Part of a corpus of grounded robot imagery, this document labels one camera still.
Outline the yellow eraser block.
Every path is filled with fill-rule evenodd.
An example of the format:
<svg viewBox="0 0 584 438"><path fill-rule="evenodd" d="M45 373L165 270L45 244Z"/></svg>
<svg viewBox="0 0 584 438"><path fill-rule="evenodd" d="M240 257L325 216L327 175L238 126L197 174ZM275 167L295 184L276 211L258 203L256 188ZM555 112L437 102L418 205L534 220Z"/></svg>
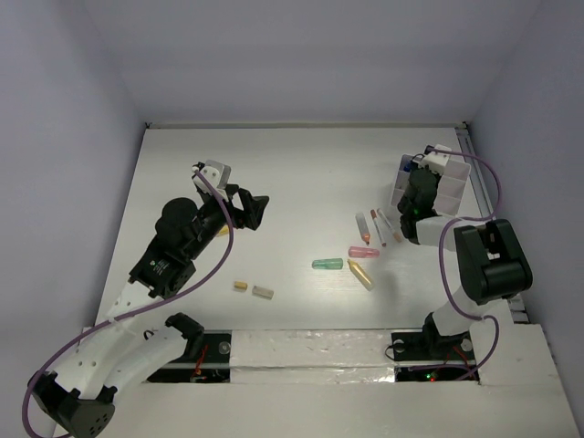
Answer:
<svg viewBox="0 0 584 438"><path fill-rule="evenodd" d="M246 282L235 281L233 283L233 288L236 291L244 292L247 290L248 284Z"/></svg>

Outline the white eraser block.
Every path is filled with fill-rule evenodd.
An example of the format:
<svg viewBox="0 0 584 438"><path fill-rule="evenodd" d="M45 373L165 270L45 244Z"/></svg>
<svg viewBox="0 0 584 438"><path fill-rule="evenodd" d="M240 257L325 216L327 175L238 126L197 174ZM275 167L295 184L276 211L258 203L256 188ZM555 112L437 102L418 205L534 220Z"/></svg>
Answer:
<svg viewBox="0 0 584 438"><path fill-rule="evenodd" d="M252 288L252 294L256 297L261 297L263 299L271 300L273 298L275 292L269 288L254 286Z"/></svg>

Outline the green highlighter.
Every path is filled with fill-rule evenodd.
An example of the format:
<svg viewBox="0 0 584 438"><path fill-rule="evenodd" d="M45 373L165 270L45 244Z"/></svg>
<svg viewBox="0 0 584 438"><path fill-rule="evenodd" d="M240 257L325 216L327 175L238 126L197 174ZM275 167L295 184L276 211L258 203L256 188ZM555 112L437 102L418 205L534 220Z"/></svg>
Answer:
<svg viewBox="0 0 584 438"><path fill-rule="evenodd" d="M311 267L317 270L340 270L343 268L343 259L339 257L316 259L312 261Z"/></svg>

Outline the fat orange-tipped crayon pencil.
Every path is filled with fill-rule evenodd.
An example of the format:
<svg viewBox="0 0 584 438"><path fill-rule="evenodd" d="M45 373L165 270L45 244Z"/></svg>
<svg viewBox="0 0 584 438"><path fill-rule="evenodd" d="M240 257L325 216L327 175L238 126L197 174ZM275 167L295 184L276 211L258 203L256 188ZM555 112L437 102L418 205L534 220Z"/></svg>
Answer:
<svg viewBox="0 0 584 438"><path fill-rule="evenodd" d="M357 223L357 226L359 229L361 240L366 245L369 245L370 244L370 230L369 230L369 227L367 225L367 221L366 221L364 213L359 212L359 213L355 214L355 219L356 219L356 223Z"/></svg>

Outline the yellow highlighter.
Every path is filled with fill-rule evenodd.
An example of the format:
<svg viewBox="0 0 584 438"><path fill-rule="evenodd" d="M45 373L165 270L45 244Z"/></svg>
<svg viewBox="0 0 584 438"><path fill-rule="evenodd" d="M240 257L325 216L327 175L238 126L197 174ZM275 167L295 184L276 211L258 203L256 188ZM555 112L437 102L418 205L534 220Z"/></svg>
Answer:
<svg viewBox="0 0 584 438"><path fill-rule="evenodd" d="M375 287L373 279L358 262L349 259L348 266L350 272L368 291L371 291Z"/></svg>

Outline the pink-capped white marker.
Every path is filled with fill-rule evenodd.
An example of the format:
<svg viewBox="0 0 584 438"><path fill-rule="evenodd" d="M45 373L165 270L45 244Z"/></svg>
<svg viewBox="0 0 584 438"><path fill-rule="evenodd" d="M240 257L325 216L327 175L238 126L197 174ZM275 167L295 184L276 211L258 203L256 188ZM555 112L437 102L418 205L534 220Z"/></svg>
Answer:
<svg viewBox="0 0 584 438"><path fill-rule="evenodd" d="M377 215L381 218L381 220L388 227L394 240L396 242L400 243L402 241L402 237L401 237L400 233L397 231L397 229L391 224L391 221L388 219L388 217L385 215L385 213L381 209L377 209Z"/></svg>

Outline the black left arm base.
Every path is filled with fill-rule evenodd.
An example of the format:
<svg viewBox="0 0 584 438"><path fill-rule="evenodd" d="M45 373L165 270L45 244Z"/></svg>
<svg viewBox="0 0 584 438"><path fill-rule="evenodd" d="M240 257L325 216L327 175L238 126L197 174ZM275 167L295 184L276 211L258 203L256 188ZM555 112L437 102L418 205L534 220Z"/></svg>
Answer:
<svg viewBox="0 0 584 438"><path fill-rule="evenodd" d="M202 346L156 370L149 383L228 383L231 380L231 331L207 331Z"/></svg>

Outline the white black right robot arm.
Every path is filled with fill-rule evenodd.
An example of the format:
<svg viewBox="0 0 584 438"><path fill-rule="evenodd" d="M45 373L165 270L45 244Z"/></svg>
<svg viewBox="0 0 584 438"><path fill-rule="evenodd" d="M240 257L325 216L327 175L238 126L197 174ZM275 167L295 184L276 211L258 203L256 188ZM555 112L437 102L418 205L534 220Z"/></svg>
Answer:
<svg viewBox="0 0 584 438"><path fill-rule="evenodd" d="M444 360L469 337L470 327L489 308L531 288L533 274L513 226L506 219L449 218L434 203L442 176L410 165L397 204L403 236L415 245L438 249L447 301L431 312L419 331L391 336L397 361Z"/></svg>

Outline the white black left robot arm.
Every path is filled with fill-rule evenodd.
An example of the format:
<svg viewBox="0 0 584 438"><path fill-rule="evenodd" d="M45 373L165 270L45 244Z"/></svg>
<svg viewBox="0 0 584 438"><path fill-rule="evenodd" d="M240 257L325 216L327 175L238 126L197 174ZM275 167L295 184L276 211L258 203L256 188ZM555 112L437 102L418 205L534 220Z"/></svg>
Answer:
<svg viewBox="0 0 584 438"><path fill-rule="evenodd" d="M188 295L195 259L223 227L230 234L256 230L269 198L236 184L217 188L203 177L195 186L203 203L179 197L163 206L154 237L105 318L31 377L22 406L27 431L32 429L28 405L36 402L68 437L96 437L113 418L123 392L172 360L200 354L204 328L188 315L174 313L157 329L141 328L140 317Z"/></svg>

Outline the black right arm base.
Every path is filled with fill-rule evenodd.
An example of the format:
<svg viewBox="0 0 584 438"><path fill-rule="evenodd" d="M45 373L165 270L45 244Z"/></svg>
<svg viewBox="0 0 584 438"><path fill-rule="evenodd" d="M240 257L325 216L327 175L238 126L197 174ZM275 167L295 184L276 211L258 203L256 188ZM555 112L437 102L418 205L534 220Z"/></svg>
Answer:
<svg viewBox="0 0 584 438"><path fill-rule="evenodd" d="M397 382L480 381L468 331L436 345L421 331L392 332L384 355L393 363Z"/></svg>

